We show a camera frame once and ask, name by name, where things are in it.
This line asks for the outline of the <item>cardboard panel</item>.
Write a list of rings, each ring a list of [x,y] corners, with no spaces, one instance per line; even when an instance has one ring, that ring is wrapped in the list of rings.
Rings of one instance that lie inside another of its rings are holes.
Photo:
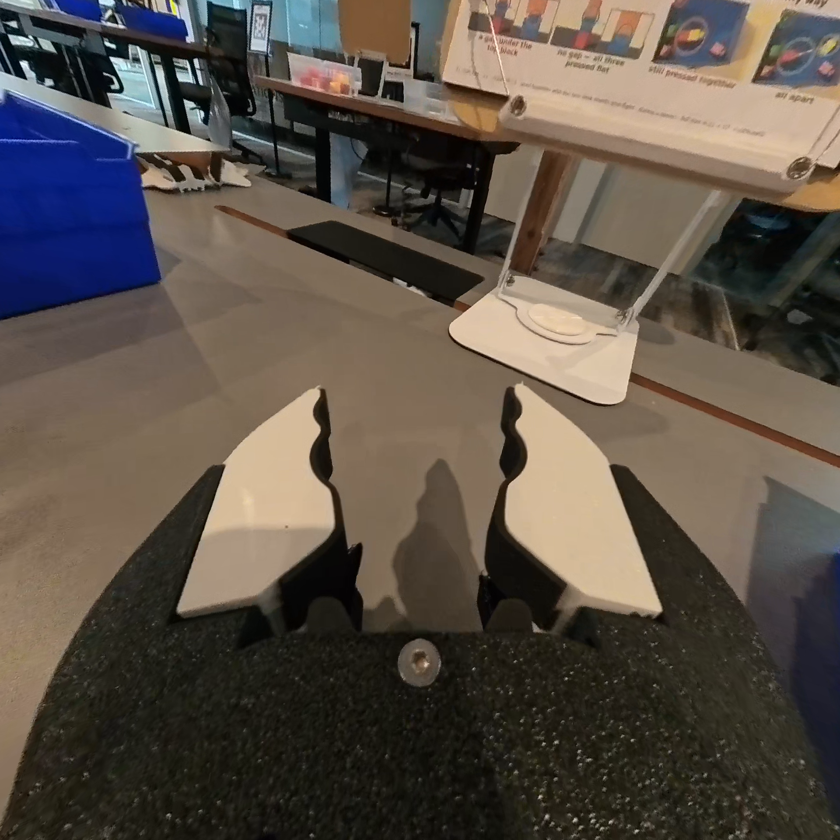
[[[410,57],[412,8],[410,1],[338,1],[342,51],[383,55],[392,65]]]

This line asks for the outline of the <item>pile of white black parts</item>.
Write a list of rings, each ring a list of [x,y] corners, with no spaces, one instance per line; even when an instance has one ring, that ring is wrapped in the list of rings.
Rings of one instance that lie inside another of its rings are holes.
[[[227,187],[250,188],[249,169],[218,152],[135,155],[144,190],[184,194]]]

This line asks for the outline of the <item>black frame table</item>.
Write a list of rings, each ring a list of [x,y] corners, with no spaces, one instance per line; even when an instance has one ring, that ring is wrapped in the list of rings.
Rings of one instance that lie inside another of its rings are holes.
[[[175,129],[186,134],[191,133],[190,123],[186,114],[185,100],[180,89],[180,81],[176,75],[174,60],[200,59],[209,61],[210,59],[225,57],[224,51],[215,45],[201,45],[178,38],[168,38],[148,33],[142,29],[95,22],[60,10],[51,11],[42,7],[25,7],[15,2],[1,2],[1,8],[4,12],[19,16],[27,24],[38,20],[54,26],[74,27],[82,30],[86,35],[96,34],[110,42],[136,46],[150,56],[157,56],[164,74],[164,83]]]

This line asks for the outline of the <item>black mesh office chair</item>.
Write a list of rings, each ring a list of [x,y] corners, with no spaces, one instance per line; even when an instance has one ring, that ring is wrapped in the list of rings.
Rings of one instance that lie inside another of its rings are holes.
[[[257,104],[248,69],[248,16],[244,9],[206,2],[206,44],[220,50],[206,61],[210,82],[180,81],[186,102],[196,106],[209,126],[214,101],[224,102],[231,118],[256,116]]]

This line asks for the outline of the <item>white sign stand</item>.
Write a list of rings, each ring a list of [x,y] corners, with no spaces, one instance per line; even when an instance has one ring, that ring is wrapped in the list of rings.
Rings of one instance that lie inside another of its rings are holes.
[[[665,125],[659,127],[655,123],[658,115],[648,109],[637,116],[629,108],[619,106],[619,114],[611,114],[607,107],[609,101],[586,102],[575,93],[549,94],[520,87],[511,89],[508,95],[511,94],[545,98],[574,116],[594,116],[600,123],[608,118],[649,123],[656,138],[666,129],[672,129],[696,140],[719,140],[725,145],[758,151],[792,152],[794,156],[813,153],[818,164],[835,136],[835,107],[830,107],[828,116],[811,128],[804,124],[795,127],[794,118],[804,117],[804,106],[774,94],[770,95],[767,129],[759,127],[758,118],[726,129],[716,120],[706,126],[703,122],[691,124],[689,120],[664,117]],[[681,239],[698,211],[708,210],[710,205],[707,195],[675,242]],[[673,258],[669,253],[674,244],[651,281],[625,308],[609,308],[570,291],[546,286],[530,277],[532,269],[525,274],[510,267],[507,250],[496,285],[454,321],[449,335],[467,350],[589,403],[603,406],[621,403],[627,394],[636,354],[638,321],[650,298],[671,272],[669,263]]]

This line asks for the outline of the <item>printed instruction sheet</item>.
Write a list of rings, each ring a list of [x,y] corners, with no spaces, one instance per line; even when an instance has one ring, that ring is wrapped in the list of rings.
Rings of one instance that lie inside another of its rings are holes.
[[[838,167],[838,2],[457,2],[442,73],[511,132],[780,192]]]

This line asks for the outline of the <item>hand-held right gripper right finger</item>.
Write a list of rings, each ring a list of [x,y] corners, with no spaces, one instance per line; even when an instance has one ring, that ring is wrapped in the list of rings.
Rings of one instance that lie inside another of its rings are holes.
[[[486,593],[523,602],[548,634],[582,610],[659,619],[664,608],[608,458],[524,384],[505,391],[500,428]]]

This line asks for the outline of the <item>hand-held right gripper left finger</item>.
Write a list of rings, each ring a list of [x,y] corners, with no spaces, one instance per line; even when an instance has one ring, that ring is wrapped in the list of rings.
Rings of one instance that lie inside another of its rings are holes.
[[[359,632],[362,547],[349,545],[331,478],[327,393],[302,393],[220,465],[175,606],[181,620],[256,613],[246,637],[308,624]]]

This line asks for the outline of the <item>brown desk with black legs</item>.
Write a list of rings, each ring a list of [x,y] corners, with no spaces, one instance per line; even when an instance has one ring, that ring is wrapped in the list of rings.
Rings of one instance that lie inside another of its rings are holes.
[[[325,203],[332,201],[332,135],[374,141],[394,151],[404,148],[405,142],[415,134],[423,133],[457,138],[473,146],[476,182],[461,249],[475,254],[496,158],[515,151],[517,142],[494,139],[489,133],[470,128],[456,119],[410,109],[400,102],[366,96],[352,98],[273,77],[257,76],[254,83],[258,88],[280,94],[289,122],[314,128],[316,197]]]

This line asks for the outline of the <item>blue plastic bin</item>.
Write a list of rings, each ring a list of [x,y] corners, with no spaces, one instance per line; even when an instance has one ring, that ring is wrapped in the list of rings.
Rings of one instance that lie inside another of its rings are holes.
[[[161,281],[136,148],[2,92],[2,319]]]

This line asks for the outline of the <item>black flat pad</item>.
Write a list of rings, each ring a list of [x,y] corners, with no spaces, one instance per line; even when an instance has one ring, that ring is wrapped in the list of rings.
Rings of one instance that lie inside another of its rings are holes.
[[[401,281],[436,301],[454,304],[482,275],[337,221],[290,228],[289,239],[346,264]]]

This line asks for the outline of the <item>clear box of coloured blocks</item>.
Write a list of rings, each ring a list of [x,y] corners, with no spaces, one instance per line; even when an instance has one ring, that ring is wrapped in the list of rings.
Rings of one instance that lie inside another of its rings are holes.
[[[327,59],[287,54],[290,82],[300,88],[355,97],[361,91],[361,69]]]

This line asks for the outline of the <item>black swivel office chair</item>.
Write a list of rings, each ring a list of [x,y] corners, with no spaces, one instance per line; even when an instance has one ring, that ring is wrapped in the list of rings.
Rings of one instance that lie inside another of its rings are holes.
[[[423,225],[436,227],[442,224],[455,237],[455,242],[461,245],[466,230],[460,228],[459,224],[466,225],[466,222],[444,207],[444,194],[456,189],[455,169],[438,161],[402,154],[400,161],[405,183],[397,202],[392,195],[395,190],[393,176],[398,160],[396,152],[389,150],[385,159],[385,200],[373,206],[373,215],[388,219],[393,226],[412,233],[418,232]],[[409,195],[412,190],[409,175],[416,175],[420,179],[419,203]]]

